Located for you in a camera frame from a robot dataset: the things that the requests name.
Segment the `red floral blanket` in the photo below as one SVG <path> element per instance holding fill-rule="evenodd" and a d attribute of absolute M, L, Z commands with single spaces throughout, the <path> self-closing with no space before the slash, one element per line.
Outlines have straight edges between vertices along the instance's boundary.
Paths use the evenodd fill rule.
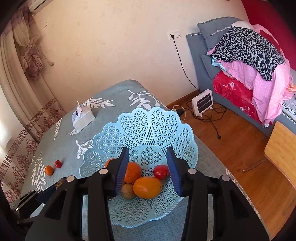
<path fill-rule="evenodd" d="M 227 76 L 221 70 L 213 79 L 213 88 L 216 94 L 228 99 L 234 106 L 262 124 L 252 103 L 253 91 L 248 90 L 237 79 Z"/>

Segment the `small orange kumquat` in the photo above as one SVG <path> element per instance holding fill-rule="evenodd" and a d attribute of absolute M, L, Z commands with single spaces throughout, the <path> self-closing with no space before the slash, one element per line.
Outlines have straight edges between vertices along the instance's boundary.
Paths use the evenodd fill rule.
<path fill-rule="evenodd" d="M 47 166 L 45 167 L 45 174 L 46 174 L 47 176 L 52 176 L 53 173 L 54 173 L 54 168 L 53 168 L 52 166 L 50 166 L 50 165 L 47 165 Z"/>

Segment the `grey upholstered bed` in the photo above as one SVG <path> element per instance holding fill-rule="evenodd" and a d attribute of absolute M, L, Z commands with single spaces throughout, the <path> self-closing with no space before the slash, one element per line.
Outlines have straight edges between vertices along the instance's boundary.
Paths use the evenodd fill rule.
<path fill-rule="evenodd" d="M 282 112 L 293 100 L 290 63 L 259 32 L 234 28 L 208 47 L 202 33 L 187 35 L 199 89 L 269 136 L 279 121 L 295 132 L 295 116 Z"/>

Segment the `grey cushion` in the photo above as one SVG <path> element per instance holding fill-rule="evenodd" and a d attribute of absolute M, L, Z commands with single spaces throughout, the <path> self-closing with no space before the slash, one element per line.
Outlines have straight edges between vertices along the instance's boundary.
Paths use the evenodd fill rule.
<path fill-rule="evenodd" d="M 227 16 L 197 23 L 208 50 L 213 49 L 221 37 L 232 28 L 231 25 L 239 20 L 238 18 Z"/>

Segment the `leopard print blanket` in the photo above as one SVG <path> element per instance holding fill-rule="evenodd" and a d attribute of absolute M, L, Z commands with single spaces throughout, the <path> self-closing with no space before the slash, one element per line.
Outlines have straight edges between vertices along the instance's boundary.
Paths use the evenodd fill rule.
<path fill-rule="evenodd" d="M 224 62 L 241 61 L 266 81 L 271 81 L 275 68 L 285 63 L 283 55 L 265 37 L 235 26 L 221 37 L 210 56 Z"/>

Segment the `round orange mandarin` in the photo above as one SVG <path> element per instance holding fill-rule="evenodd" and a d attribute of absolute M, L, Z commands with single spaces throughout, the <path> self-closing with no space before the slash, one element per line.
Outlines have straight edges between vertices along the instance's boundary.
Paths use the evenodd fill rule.
<path fill-rule="evenodd" d="M 111 159 L 109 159 L 108 161 L 106 161 L 106 163 L 105 163 L 105 165 L 104 165 L 104 168 L 107 168 L 109 162 L 112 161 L 112 160 L 114 160 L 114 158 L 111 158 Z"/>

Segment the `beige patterned curtain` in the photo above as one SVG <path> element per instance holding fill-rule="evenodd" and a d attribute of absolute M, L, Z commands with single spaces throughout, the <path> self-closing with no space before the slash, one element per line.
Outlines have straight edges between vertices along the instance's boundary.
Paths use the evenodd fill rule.
<path fill-rule="evenodd" d="M 1 34 L 1 89 L 14 114 L 15 133 L 1 158 L 1 187 L 9 203 L 21 196 L 37 146 L 51 126 L 65 115 L 44 80 L 41 32 L 25 1 Z"/>

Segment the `white wall socket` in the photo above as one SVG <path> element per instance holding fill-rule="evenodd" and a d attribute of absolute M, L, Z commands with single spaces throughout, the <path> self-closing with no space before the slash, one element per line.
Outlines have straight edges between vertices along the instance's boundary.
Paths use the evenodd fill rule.
<path fill-rule="evenodd" d="M 169 40 L 176 39 L 182 37 L 179 30 L 168 31 Z"/>

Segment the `light blue plastic lattice basket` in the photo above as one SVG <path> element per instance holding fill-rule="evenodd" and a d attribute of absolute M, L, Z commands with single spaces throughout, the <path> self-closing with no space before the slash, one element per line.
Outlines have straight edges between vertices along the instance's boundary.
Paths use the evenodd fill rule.
<path fill-rule="evenodd" d="M 198 146 L 188 124 L 182 123 L 174 111 L 154 107 L 147 111 L 136 108 L 122 113 L 117 122 L 107 123 L 102 132 L 83 143 L 81 177 L 91 176 L 112 158 L 118 158 L 123 147 L 129 149 L 129 160 L 139 164 L 143 176 L 152 176 L 156 165 L 166 164 L 166 151 L 172 147 L 178 158 L 194 168 L 198 161 Z M 171 179 L 163 181 L 163 188 L 152 199 L 126 200 L 119 194 L 109 204 L 113 225 L 126 228 L 141 226 L 168 215 L 182 200 L 174 190 Z"/>

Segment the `bright red tomato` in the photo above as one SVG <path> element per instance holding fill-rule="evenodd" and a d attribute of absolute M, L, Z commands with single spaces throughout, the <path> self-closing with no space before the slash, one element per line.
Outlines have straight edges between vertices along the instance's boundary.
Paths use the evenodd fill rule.
<path fill-rule="evenodd" d="M 158 180 L 165 180 L 170 177 L 170 171 L 167 165 L 156 165 L 153 174 Z"/>

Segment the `small dark red tomato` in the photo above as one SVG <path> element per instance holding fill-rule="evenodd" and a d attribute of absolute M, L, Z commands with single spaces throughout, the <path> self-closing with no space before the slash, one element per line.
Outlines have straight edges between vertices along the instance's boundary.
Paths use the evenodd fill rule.
<path fill-rule="evenodd" d="M 55 163 L 54 163 L 54 165 L 55 165 L 56 168 L 59 169 L 59 168 L 62 167 L 62 162 L 60 160 L 56 160 Z"/>

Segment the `orange mandarin with stem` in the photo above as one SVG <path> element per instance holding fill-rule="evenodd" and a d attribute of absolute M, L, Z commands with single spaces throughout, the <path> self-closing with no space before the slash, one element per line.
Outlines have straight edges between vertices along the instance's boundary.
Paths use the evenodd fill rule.
<path fill-rule="evenodd" d="M 126 169 L 124 182 L 134 183 L 136 180 L 138 180 L 138 178 L 141 177 L 141 175 L 142 175 L 141 166 L 135 162 L 129 162 Z"/>

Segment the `large oval orange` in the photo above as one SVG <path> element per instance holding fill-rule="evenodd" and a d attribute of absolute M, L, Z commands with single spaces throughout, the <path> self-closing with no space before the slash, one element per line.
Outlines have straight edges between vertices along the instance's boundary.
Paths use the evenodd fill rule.
<path fill-rule="evenodd" d="M 155 177 L 140 177 L 133 184 L 133 192 L 143 199 L 155 198 L 161 190 L 162 183 Z"/>

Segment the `large tan kiwi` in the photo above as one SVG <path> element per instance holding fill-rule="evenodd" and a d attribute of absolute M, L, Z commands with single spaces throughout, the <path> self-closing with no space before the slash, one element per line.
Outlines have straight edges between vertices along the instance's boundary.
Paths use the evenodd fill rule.
<path fill-rule="evenodd" d="M 134 199 L 137 195 L 133 191 L 133 184 L 126 183 L 122 186 L 121 194 L 125 199 Z"/>

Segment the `pink dotted quilt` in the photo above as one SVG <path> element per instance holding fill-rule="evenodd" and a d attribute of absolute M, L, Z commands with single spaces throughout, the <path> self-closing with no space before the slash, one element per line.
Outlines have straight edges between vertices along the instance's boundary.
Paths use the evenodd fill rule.
<path fill-rule="evenodd" d="M 291 99 L 295 93 L 290 63 L 276 38 L 261 25 L 250 25 L 245 21 L 236 21 L 231 26 L 254 30 L 273 44 L 285 59 L 284 64 L 275 68 L 272 80 L 266 81 L 253 67 L 241 61 L 224 62 L 216 60 L 210 56 L 214 48 L 207 52 L 207 55 L 211 57 L 213 66 L 219 67 L 227 76 L 237 79 L 248 90 L 253 91 L 252 103 L 262 126 L 267 128 L 280 115 L 282 103 Z"/>

